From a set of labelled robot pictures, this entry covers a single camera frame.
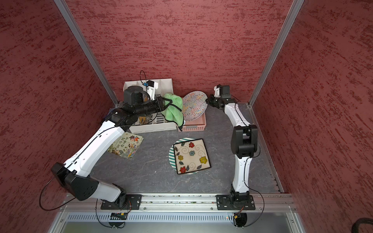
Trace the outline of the square floral plate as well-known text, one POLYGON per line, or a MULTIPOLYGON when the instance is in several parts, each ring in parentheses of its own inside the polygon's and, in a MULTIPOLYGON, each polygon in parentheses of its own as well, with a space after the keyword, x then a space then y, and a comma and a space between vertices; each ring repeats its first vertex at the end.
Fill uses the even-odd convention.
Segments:
POLYGON ((168 159, 178 175, 195 174, 212 167, 203 139, 182 138, 170 148, 168 159))

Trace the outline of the green striped round plate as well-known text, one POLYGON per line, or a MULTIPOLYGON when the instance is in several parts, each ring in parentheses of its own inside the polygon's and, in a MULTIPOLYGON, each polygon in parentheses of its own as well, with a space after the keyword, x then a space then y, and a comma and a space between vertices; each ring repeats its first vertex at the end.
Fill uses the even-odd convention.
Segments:
POLYGON ((195 141, 195 138, 185 137, 179 139, 171 146, 168 159, 170 165, 178 175, 195 174, 198 172, 195 141))

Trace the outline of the green microfiber cloth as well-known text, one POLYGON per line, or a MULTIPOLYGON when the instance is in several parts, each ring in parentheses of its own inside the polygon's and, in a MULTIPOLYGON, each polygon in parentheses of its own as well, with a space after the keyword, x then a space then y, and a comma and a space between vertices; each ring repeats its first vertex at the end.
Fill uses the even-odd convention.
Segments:
MULTIPOLYGON (((163 98, 173 100, 173 103, 183 110, 183 100, 181 97, 173 93, 166 93, 163 98)), ((165 111, 162 111, 161 114, 166 121, 174 122, 180 130, 182 129, 185 121, 183 112, 180 112, 176 108, 170 106, 165 111)))

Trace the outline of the round colourful speckled plate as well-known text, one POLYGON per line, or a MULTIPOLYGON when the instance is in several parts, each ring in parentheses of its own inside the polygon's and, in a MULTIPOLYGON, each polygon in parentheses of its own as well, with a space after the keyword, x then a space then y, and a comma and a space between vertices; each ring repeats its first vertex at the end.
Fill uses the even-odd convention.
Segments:
POLYGON ((182 98, 185 121, 194 121, 201 117, 207 109, 207 95, 202 91, 193 91, 182 98))

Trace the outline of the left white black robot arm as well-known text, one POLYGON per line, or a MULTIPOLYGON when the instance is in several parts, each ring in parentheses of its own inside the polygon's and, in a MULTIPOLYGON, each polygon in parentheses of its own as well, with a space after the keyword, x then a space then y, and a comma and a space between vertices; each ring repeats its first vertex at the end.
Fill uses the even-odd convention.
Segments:
POLYGON ((144 90, 133 85, 124 90, 123 96, 124 101, 105 117, 94 136, 66 162, 55 163, 51 168, 59 184, 79 201, 95 198, 125 206, 124 189, 92 178, 93 167, 139 117, 154 113, 165 115, 167 110, 182 114, 182 98, 171 93, 157 97, 152 88, 144 90))

